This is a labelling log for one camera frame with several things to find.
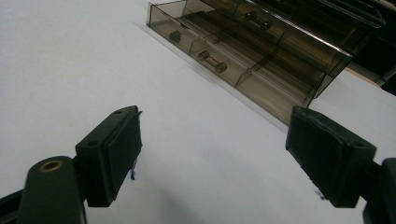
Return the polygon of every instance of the black object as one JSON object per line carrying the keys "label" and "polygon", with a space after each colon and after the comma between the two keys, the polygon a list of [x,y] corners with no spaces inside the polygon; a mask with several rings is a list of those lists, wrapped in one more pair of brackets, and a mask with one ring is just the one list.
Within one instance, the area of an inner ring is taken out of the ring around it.
{"label": "black object", "polygon": [[169,39],[178,43],[181,40],[181,36],[182,36],[182,33],[180,31],[174,31],[171,34],[169,34]]}
{"label": "black object", "polygon": [[396,159],[380,166],[375,147],[311,109],[294,107],[286,150],[334,207],[367,201],[365,223],[396,223]]}
{"label": "black object", "polygon": [[117,110],[76,145],[77,156],[34,165],[25,189],[0,201],[1,223],[86,223],[83,202],[108,207],[142,144],[137,106]]}

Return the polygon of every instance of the white table surface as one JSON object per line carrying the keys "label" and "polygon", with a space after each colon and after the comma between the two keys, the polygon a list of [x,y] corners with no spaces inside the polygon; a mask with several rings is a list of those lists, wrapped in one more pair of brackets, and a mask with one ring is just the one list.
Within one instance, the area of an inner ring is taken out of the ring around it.
{"label": "white table surface", "polygon": [[[0,197],[138,105],[136,180],[89,223],[362,223],[285,149],[287,127],[146,26],[147,1],[0,1]],[[343,72],[311,108],[395,157],[396,98]]]}

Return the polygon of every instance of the clear plastic container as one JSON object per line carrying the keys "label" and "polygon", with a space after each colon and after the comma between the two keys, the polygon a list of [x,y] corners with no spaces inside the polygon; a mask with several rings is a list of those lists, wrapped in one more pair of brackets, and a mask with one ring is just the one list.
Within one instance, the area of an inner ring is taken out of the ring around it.
{"label": "clear plastic container", "polygon": [[[304,5],[310,1],[315,4]],[[350,22],[343,25],[356,25],[356,36],[346,35],[350,31],[342,25],[310,30],[323,21],[307,19],[308,9],[329,15],[337,9],[336,13],[348,15],[333,5],[318,7],[321,4],[321,0],[178,1],[150,5],[148,26],[289,124],[292,108],[309,106],[352,59],[334,43],[354,43],[346,49],[359,45],[352,39],[357,39],[362,20],[356,22],[355,17],[344,18]],[[341,37],[327,41],[317,35],[324,30]]]}

